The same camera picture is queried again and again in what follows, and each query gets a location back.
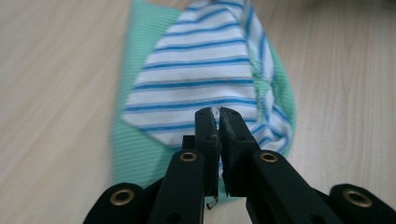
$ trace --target mint green cloth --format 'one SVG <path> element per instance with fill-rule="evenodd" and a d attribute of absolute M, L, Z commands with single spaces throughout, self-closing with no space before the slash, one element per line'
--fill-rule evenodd
<path fill-rule="evenodd" d="M 121 120 L 120 114 L 134 79 L 147 56 L 180 13 L 180 10 L 155 6 L 145 0 L 133 1 L 125 40 L 120 92 L 111 133 L 115 183 L 129 182 L 144 188 L 165 174 L 170 158 L 175 153 L 173 149 L 165 147 L 135 127 L 126 124 Z M 274 48 L 272 46 L 271 48 L 276 66 L 275 80 L 271 88 L 274 91 L 276 104 L 288 116 L 294 132 L 295 105 L 290 84 L 279 57 Z M 284 156 L 289 154 L 290 145 L 285 148 Z"/>

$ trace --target light wood grain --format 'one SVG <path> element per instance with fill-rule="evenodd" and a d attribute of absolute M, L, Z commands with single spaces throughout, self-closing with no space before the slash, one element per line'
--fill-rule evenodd
<path fill-rule="evenodd" d="M 298 106 L 290 162 L 396 207 L 394 1 L 255 0 Z M 111 182 L 130 1 L 0 1 L 0 223 L 81 223 Z M 205 223 L 249 223 L 244 200 Z"/>

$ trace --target cloth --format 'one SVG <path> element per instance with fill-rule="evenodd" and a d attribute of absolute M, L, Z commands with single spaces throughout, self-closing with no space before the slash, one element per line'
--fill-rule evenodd
<path fill-rule="evenodd" d="M 154 139 L 181 149 L 194 135 L 194 113 L 211 106 L 238 111 L 259 146 L 282 152 L 291 126 L 269 89 L 274 60 L 249 1 L 195 1 L 148 56 L 122 117 Z"/>

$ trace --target wooden table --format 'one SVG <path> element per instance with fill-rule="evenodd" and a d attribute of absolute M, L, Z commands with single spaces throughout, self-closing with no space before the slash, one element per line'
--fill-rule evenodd
<path fill-rule="evenodd" d="M 290 162 L 396 207 L 396 3 L 254 0 L 298 106 Z M 0 1 L 0 223 L 81 223 L 112 185 L 130 1 Z M 244 200 L 205 223 L 249 223 Z"/>

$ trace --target table surface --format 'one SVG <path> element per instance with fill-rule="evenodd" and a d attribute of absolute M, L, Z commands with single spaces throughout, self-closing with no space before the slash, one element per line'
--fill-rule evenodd
<path fill-rule="evenodd" d="M 0 1 L 0 223 L 81 223 L 112 185 L 129 0 Z M 298 106 L 290 163 L 314 188 L 396 207 L 396 2 L 254 0 Z M 244 200 L 205 223 L 249 223 Z"/>

